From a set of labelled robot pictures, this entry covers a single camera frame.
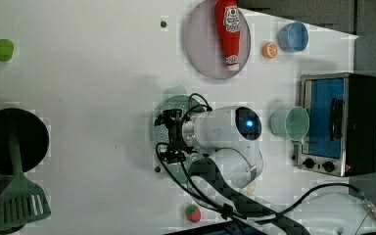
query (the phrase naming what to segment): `red strawberry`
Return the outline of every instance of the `red strawberry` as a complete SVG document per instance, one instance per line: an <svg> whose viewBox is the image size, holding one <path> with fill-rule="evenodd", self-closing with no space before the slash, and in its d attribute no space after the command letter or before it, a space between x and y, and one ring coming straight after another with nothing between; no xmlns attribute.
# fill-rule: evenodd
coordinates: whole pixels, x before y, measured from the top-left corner
<svg viewBox="0 0 376 235"><path fill-rule="evenodd" d="M198 222L201 219L201 212L195 205L190 205L185 209L185 217L191 222Z"/></svg>

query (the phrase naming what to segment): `light blue bowl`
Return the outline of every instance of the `light blue bowl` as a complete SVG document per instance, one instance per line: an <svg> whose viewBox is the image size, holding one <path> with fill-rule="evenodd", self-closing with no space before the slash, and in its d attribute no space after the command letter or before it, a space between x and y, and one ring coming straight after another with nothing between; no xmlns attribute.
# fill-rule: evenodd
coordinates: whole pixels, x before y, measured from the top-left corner
<svg viewBox="0 0 376 235"><path fill-rule="evenodd" d="M302 52L308 41L309 35L303 23L289 23L277 34L279 47L285 52Z"/></svg>

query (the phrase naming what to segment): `red ketchup bottle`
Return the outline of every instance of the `red ketchup bottle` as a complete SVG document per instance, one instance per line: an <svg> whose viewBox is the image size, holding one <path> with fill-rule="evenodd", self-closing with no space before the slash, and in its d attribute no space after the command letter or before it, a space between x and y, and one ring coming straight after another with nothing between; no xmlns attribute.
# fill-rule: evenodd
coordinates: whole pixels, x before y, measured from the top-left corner
<svg viewBox="0 0 376 235"><path fill-rule="evenodd" d="M239 70L240 16L235 0L217 0L215 26L230 71Z"/></svg>

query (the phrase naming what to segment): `oven knob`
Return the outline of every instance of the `oven knob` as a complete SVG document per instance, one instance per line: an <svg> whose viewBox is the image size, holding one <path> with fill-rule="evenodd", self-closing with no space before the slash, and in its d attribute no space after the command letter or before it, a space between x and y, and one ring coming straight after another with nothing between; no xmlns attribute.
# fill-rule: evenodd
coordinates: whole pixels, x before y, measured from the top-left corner
<svg viewBox="0 0 376 235"><path fill-rule="evenodd" d="M313 161L313 159L306 159L304 161L304 165L306 166L306 168L313 168L315 162Z"/></svg>
<svg viewBox="0 0 376 235"><path fill-rule="evenodd" d="M326 172L330 173L334 171L335 167L334 164L331 162L326 162L325 164L322 165L323 168L325 169Z"/></svg>

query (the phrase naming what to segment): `green spatula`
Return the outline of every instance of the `green spatula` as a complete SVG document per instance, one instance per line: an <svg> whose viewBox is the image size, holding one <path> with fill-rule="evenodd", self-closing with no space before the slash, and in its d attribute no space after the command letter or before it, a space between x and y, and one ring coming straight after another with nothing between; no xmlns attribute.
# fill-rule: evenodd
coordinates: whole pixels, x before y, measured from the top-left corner
<svg viewBox="0 0 376 235"><path fill-rule="evenodd" d="M24 176L17 121L8 118L13 179L0 195L0 230L44 219L51 214L44 191Z"/></svg>

